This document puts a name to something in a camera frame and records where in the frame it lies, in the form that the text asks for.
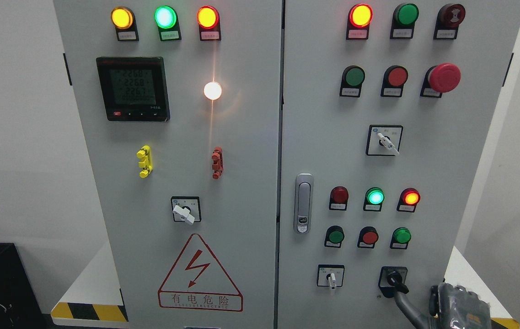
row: digital power meter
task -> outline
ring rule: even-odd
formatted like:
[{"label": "digital power meter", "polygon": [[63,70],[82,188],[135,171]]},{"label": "digital power meter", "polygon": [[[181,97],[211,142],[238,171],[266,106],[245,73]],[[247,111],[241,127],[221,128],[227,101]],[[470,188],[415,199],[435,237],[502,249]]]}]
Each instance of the digital power meter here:
[{"label": "digital power meter", "polygon": [[97,58],[109,121],[168,121],[162,58]]}]

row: lightning bolt symbol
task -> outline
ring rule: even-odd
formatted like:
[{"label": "lightning bolt symbol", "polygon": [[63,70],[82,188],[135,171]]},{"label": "lightning bolt symbol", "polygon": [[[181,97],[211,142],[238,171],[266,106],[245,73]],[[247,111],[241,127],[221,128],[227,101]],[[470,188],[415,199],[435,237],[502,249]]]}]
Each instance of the lightning bolt symbol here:
[{"label": "lightning bolt symbol", "polygon": [[189,262],[189,264],[187,265],[187,268],[185,268],[185,271],[188,271],[188,270],[197,269],[197,268],[201,267],[201,271],[200,271],[199,274],[195,277],[195,279],[193,279],[192,281],[190,281],[190,282],[188,283],[188,287],[189,287],[189,288],[197,284],[195,281],[197,281],[197,279],[201,276],[201,274],[203,274],[203,272],[204,272],[204,271],[207,269],[207,267],[209,267],[209,265],[210,265],[210,263],[207,263],[207,264],[201,264],[201,265],[197,265],[197,266],[191,266],[191,265],[193,265],[193,263],[197,260],[197,258],[199,258],[199,256],[201,256],[202,253],[203,253],[203,250],[198,249],[197,252],[195,252],[195,256],[193,256],[191,262]]}]

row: green indicator light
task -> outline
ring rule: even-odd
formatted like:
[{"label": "green indicator light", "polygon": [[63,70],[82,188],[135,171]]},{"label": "green indicator light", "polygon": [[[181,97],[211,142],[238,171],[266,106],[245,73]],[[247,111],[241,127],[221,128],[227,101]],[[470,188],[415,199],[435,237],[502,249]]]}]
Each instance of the green indicator light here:
[{"label": "green indicator light", "polygon": [[156,9],[154,20],[161,29],[170,29],[177,23],[177,13],[169,6]]},{"label": "green indicator light", "polygon": [[338,244],[339,242],[345,239],[345,234],[341,231],[333,231],[329,234],[329,241],[334,244]]},{"label": "green indicator light", "polygon": [[360,85],[364,81],[365,77],[366,74],[362,69],[354,67],[353,69],[350,69],[345,75],[345,81],[347,81],[349,85],[355,87]]},{"label": "green indicator light", "polygon": [[367,195],[368,202],[371,204],[381,204],[384,200],[384,192],[377,187],[373,187],[373,189],[369,189]]},{"label": "green indicator light", "polygon": [[407,228],[399,228],[394,231],[394,240],[399,244],[406,244],[412,239],[412,234]]},{"label": "green indicator light", "polygon": [[404,4],[398,7],[394,18],[398,23],[407,27],[418,19],[418,7],[415,4]]}]

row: electrical control cabinet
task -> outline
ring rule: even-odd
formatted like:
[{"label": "electrical control cabinet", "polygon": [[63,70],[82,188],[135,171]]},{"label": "electrical control cabinet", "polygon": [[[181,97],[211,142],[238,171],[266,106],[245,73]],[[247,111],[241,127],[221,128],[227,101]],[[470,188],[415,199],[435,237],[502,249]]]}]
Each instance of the electrical control cabinet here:
[{"label": "electrical control cabinet", "polygon": [[272,327],[282,2],[54,4],[132,328]]},{"label": "electrical control cabinet", "polygon": [[[381,269],[406,268],[408,297],[427,308],[520,25],[520,0],[358,4],[285,2],[279,328],[412,327],[381,293]],[[306,233],[301,173],[314,182]],[[330,208],[338,186],[345,211]],[[323,245],[333,226],[339,248]],[[316,284],[322,264],[343,266],[333,294]]]}]

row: electrical hazard triangle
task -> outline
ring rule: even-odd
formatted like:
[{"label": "electrical hazard triangle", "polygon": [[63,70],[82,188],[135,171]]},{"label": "electrical hazard triangle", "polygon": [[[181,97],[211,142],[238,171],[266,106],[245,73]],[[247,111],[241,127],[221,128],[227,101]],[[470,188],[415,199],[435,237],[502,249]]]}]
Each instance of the electrical hazard triangle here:
[{"label": "electrical hazard triangle", "polygon": [[191,234],[166,275],[161,308],[243,311],[243,296],[201,235]]}]

